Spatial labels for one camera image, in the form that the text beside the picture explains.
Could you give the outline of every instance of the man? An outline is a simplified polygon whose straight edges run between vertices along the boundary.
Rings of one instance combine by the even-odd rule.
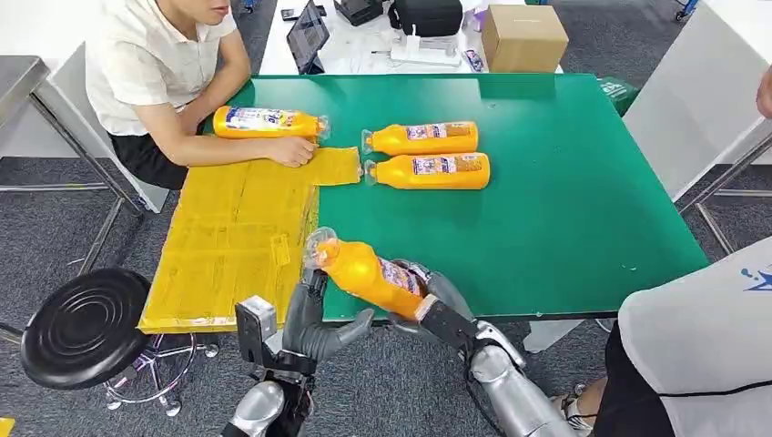
[[[772,118],[772,67],[756,95]],[[607,378],[560,397],[579,436],[769,435],[772,238],[630,295],[605,350]]]
[[[188,167],[259,158],[298,167],[311,159],[316,146],[298,137],[199,135],[201,122],[249,78],[229,0],[104,0],[101,7],[86,41],[86,91],[137,178],[180,189]]]

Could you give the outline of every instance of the robotic arm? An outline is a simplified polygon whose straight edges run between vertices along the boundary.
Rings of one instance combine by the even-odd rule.
[[[322,302],[327,274],[304,272],[287,309],[283,330],[276,311],[253,296],[236,305],[241,358],[254,363],[250,376],[258,384],[242,398],[222,431],[224,437],[295,437],[313,412],[317,363],[370,331],[373,309],[361,311],[340,328],[324,326]]]
[[[503,428],[497,429],[499,433],[507,437],[576,436],[543,391],[525,376],[520,352],[491,323],[465,319],[431,294],[416,311],[416,319],[422,328],[460,352],[465,378],[478,381],[491,400]]]
[[[525,376],[525,360],[506,336],[487,321],[472,320],[463,297],[443,275],[417,264],[403,265],[426,281],[430,294],[416,310],[417,325],[402,320],[395,326],[429,332],[459,352],[464,378],[479,382],[491,400],[503,428],[492,423],[497,432],[507,437],[575,437],[563,415]],[[237,305],[241,355],[255,363],[252,376],[259,383],[241,400],[223,436],[304,434],[303,422],[313,410],[316,363],[366,334],[373,317],[372,310],[365,310],[349,325],[322,327],[326,284],[327,275],[314,270],[295,290],[283,340],[275,335],[276,313],[265,300],[252,297]]]

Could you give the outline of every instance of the floor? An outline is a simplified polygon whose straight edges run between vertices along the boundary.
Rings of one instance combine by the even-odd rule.
[[[264,1],[253,15],[237,16],[253,71],[259,70],[274,5]],[[678,6],[669,1],[560,0],[554,5],[571,38],[563,62],[566,71],[617,76],[637,86],[680,29],[670,22]],[[90,178],[88,170],[73,161],[0,160],[0,184]],[[753,168],[736,185],[772,187],[772,170]],[[111,201],[104,192],[0,196],[0,320],[24,326],[48,293],[76,274],[77,260],[85,256]],[[162,214],[141,223],[121,213],[97,266],[122,265],[151,278],[176,202],[172,195]],[[772,235],[770,203],[730,199],[711,205],[738,247]],[[721,258],[704,223],[694,214],[686,221],[709,258]],[[515,344],[528,332],[525,323],[501,327]],[[549,394],[602,377],[604,342],[605,333],[585,322],[551,349],[529,355],[529,375]],[[220,346],[218,357],[195,363],[178,391],[183,410],[169,419],[155,404],[109,412],[99,389],[42,389],[25,377],[17,349],[0,342],[0,417],[17,419],[15,437],[216,435],[250,387],[245,376],[249,368],[239,358],[235,339],[223,336]],[[460,363],[447,348],[376,329],[320,366],[309,435],[493,435],[466,395],[460,372]]]

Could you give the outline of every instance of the cardboard box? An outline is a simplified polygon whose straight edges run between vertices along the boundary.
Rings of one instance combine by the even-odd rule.
[[[482,49],[492,73],[554,73],[568,35],[552,6],[490,5]]]

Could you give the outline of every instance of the white shirt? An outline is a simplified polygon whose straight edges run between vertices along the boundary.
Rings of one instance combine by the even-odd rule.
[[[630,361],[658,393],[730,391],[772,380],[772,238],[619,310]],[[678,437],[772,435],[772,387],[661,398]]]
[[[155,0],[103,0],[86,40],[86,93],[105,130],[145,135],[131,105],[171,104],[177,111],[212,80],[219,40],[236,29],[229,12],[219,25],[197,25],[184,37]]]

